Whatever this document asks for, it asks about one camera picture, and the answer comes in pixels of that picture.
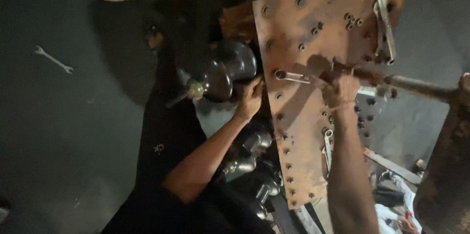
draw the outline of hand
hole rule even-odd
[[[330,108],[343,104],[355,104],[357,91],[361,85],[352,75],[341,75],[336,78],[332,86],[323,90],[323,99]]]
[[[261,95],[263,92],[264,80],[261,76],[253,79],[243,87],[242,100],[235,111],[235,117],[250,120],[261,107]]]
[[[412,234],[416,232],[416,226],[414,224],[412,225],[412,223],[410,223],[408,219],[402,216],[398,216],[398,221],[401,222],[402,231],[407,232],[407,233],[412,233]]]

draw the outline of open-end wrench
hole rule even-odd
[[[325,127],[323,128],[321,133],[323,134],[323,138],[325,139],[324,154],[326,155],[326,166],[328,168],[328,174],[329,174],[329,171],[331,170],[331,144],[329,143],[329,139],[333,135],[333,131]]]
[[[380,18],[382,19],[385,25],[385,34],[387,36],[387,44],[388,44],[388,49],[390,51],[390,60],[388,61],[388,64],[392,64],[396,56],[396,49],[395,49],[395,40],[393,39],[393,32],[391,30],[390,18],[388,16],[388,11],[387,11],[387,0],[377,0],[377,4],[378,4],[379,12],[380,12]]]
[[[52,57],[51,55],[47,54],[47,52],[45,52],[40,46],[36,46],[36,50],[34,51],[35,53],[37,54],[40,54],[40,55],[43,55],[45,56],[46,58],[50,59],[51,61],[55,62],[57,65],[59,65],[60,67],[62,67],[66,73],[68,74],[72,74],[73,72],[73,68],[70,67],[70,66],[66,66],[64,63],[61,63],[60,61],[56,60],[54,57]]]
[[[315,87],[319,89],[323,89],[328,86],[328,83],[325,82],[323,79],[320,79],[313,75],[308,76],[308,75],[302,75],[302,74],[296,74],[296,73],[289,73],[283,70],[276,70],[274,72],[274,77],[277,80],[287,80],[287,81],[301,82],[301,83],[307,83],[307,84],[313,83]],[[357,93],[367,95],[367,96],[372,96],[372,97],[382,97],[384,93],[383,91],[384,91],[383,88],[379,89],[378,87],[361,86]]]

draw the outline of forearm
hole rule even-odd
[[[328,185],[335,233],[378,233],[353,104],[338,109],[336,114],[335,150]]]
[[[232,117],[170,171],[163,186],[184,203],[196,199],[210,182],[235,137],[248,122],[246,118]]]

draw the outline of concrete floor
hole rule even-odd
[[[192,33],[170,36],[184,57],[207,43],[222,6],[245,0],[0,0],[0,196],[13,205],[1,233],[94,233],[131,191],[155,68],[142,16],[154,1],[167,17],[178,9],[178,27],[193,17]],[[470,70],[468,1],[405,0],[390,71],[456,86]],[[74,74],[32,54],[34,45]],[[230,110],[207,107],[198,114],[211,133]],[[427,160],[446,114],[446,105],[400,93],[371,126],[371,147],[405,167]]]

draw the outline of dirty hand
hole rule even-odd
[[[250,120],[261,107],[261,95],[263,92],[264,80],[261,76],[253,79],[243,87],[242,100],[235,111],[235,117]]]
[[[352,75],[341,75],[333,81],[332,86],[323,90],[323,99],[330,108],[342,105],[354,106],[359,87],[361,85],[357,78]]]

